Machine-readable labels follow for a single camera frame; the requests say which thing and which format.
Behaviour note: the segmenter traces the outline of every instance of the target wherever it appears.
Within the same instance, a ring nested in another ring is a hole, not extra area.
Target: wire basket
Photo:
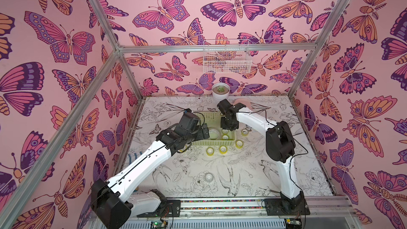
[[[238,44],[240,39],[205,40],[203,46],[203,72],[247,74],[252,66],[248,44]]]

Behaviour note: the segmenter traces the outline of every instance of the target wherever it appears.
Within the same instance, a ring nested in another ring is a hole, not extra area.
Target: butterfly wing
[[[120,146],[123,144],[123,134],[126,130],[126,119],[122,119],[119,122],[119,125],[117,125],[116,129],[116,141],[117,141],[117,146]]]
[[[81,136],[79,137],[79,143],[82,146],[90,146],[90,142],[93,140],[93,130],[95,130],[99,119],[99,109],[94,109],[84,119],[81,128]]]
[[[14,222],[12,229],[41,228],[50,229],[54,221],[55,206],[53,202],[31,209]]]
[[[83,155],[71,173],[69,174],[68,180],[65,183],[64,189],[62,190],[62,195],[68,199],[73,199],[78,197],[85,188],[85,166],[86,166],[86,155]]]
[[[311,31],[316,31],[320,28],[323,27],[323,25],[325,24],[326,20],[329,17],[330,12],[327,13],[322,13],[320,15],[317,16],[317,18],[315,18],[314,22],[311,24]]]
[[[105,101],[105,109],[108,110],[109,117],[113,117],[113,106],[112,106],[112,99],[110,98],[109,94],[104,91],[103,89],[101,90],[102,93],[102,98]]]
[[[107,147],[109,155],[113,153],[115,148],[115,142],[112,131],[105,130],[103,132],[100,132],[96,137],[96,141],[99,142],[102,145],[102,147]]]

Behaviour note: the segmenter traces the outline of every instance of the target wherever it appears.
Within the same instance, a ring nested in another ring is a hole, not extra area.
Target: metal rod
[[[24,206],[37,188],[39,182],[46,174],[49,166],[55,160],[65,141],[68,139],[72,129],[80,120],[89,103],[102,85],[103,80],[112,69],[116,62],[114,59],[115,57],[118,57],[118,51],[110,54],[106,63],[99,70],[96,77],[90,83],[75,107],[69,112],[58,131],[56,131],[54,136],[48,142],[48,145],[42,152],[41,156],[39,156],[33,167],[24,177],[24,180],[18,185],[10,200],[3,207],[3,211],[0,214],[0,228],[8,229],[13,226],[17,217],[21,214]]]
[[[205,45],[210,50],[216,51],[233,51],[239,50],[237,45]],[[249,44],[248,50],[250,51],[278,51],[278,50],[313,50],[316,48],[316,43],[259,43]],[[119,47],[121,53],[143,53],[143,52],[203,52],[203,45],[153,45],[153,46],[125,46]]]
[[[317,40],[315,41],[317,46],[315,50],[311,51],[308,54],[308,57],[304,61],[300,71],[297,74],[294,83],[292,84],[290,91],[288,92],[289,97],[293,97],[295,92],[297,91],[300,83],[304,79],[305,75],[308,73],[311,65],[314,63],[315,59],[318,56],[319,51],[323,47],[323,44],[328,39],[329,34],[331,33],[332,29],[335,27],[336,23],[338,22],[339,18],[341,17],[343,10],[346,8],[350,0],[338,0],[336,2],[335,7],[333,8],[332,12],[330,13],[325,25],[322,28],[322,31],[319,33]]]

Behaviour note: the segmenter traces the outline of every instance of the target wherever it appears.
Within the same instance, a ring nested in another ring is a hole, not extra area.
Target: purple butterfly
[[[365,172],[366,178],[371,182],[368,182],[370,187],[363,187],[365,193],[374,200],[376,208],[386,215],[390,222],[396,229],[404,229],[403,221],[401,220],[397,210],[391,205],[390,201],[393,201],[397,209],[405,213],[402,206],[397,201],[404,201],[403,194],[390,194],[389,191],[400,192],[407,189],[407,175],[398,174],[391,175],[384,171],[377,172],[377,176],[373,172]]]
[[[254,18],[266,12],[264,6],[257,6],[252,4],[267,5],[270,0],[234,0],[234,4],[229,2],[215,2],[210,3],[201,8],[201,12],[207,18],[217,21],[220,27],[226,25],[235,26],[236,25],[236,14],[239,18],[243,18],[243,12],[245,12],[249,20],[254,20]]]
[[[315,117],[314,112],[308,104],[304,104],[304,120],[308,131],[312,129],[315,132],[315,140],[319,141],[322,145],[326,142],[333,142],[338,139],[338,135],[335,131],[325,124],[319,123],[318,117]]]
[[[350,201],[358,205],[356,187],[348,174],[350,169],[346,167],[352,162],[353,155],[353,142],[349,139],[345,139],[344,143],[339,144],[337,150],[329,150],[329,157],[336,164],[336,167],[331,168],[332,178],[341,184],[342,191],[349,196]]]
[[[286,68],[285,71],[287,73],[272,75],[270,76],[270,80],[276,80],[282,83],[292,83],[302,67],[303,62],[301,59],[302,57],[294,59],[293,63],[291,64],[291,70],[287,70]]]
[[[241,92],[242,95],[252,95],[253,93],[259,93],[260,91],[267,89],[267,86],[263,84],[246,85],[247,83],[239,83],[237,80],[229,77],[221,77],[219,81],[229,85],[231,94],[237,91]]]
[[[196,81],[195,84],[185,84],[178,87],[176,90],[178,92],[184,92],[186,94],[192,93],[194,95],[201,95],[204,93],[204,89],[211,90],[213,86],[213,81],[215,80],[215,73],[208,72],[203,74],[199,81]]]
[[[173,56],[173,67],[174,69],[171,67],[171,65],[169,63],[165,63],[168,66],[168,69],[166,68],[160,68],[163,71],[163,73],[158,73],[155,74],[155,77],[158,78],[166,78],[167,80],[177,80],[179,82],[181,82],[183,79],[181,77],[184,77],[184,75],[188,76],[189,72],[186,70],[186,65],[182,64],[180,61],[180,58],[178,58],[177,56]]]
[[[126,130],[125,128],[126,119],[122,119],[120,120],[116,130],[112,129],[113,132],[110,130],[100,132],[96,138],[96,141],[99,142],[102,147],[107,147],[109,155],[111,155],[114,151],[115,144],[117,144],[117,146],[123,144],[123,134]]]
[[[107,181],[108,174],[107,171],[109,170],[109,164],[106,163],[105,156],[102,152],[98,152],[95,158],[95,164],[93,165],[93,181],[97,181],[99,179],[103,181]],[[89,221],[90,213],[92,209],[91,205],[91,194],[85,201],[84,207],[82,208],[81,214],[79,215],[79,221],[77,229],[82,229],[86,223]]]
[[[300,89],[305,92],[309,97],[312,96],[312,89],[311,89],[311,84],[309,83],[312,79],[310,78],[311,75],[317,70],[317,63],[313,64],[310,69],[308,70],[308,73],[305,75],[303,81],[300,84]]]

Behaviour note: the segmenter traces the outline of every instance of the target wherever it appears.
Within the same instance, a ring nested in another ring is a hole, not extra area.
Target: butterfly wallpaper
[[[399,2],[351,0],[341,32],[334,28],[314,62],[312,95],[295,95],[335,189],[365,228],[407,227],[407,9]],[[318,129],[337,139],[328,143]]]

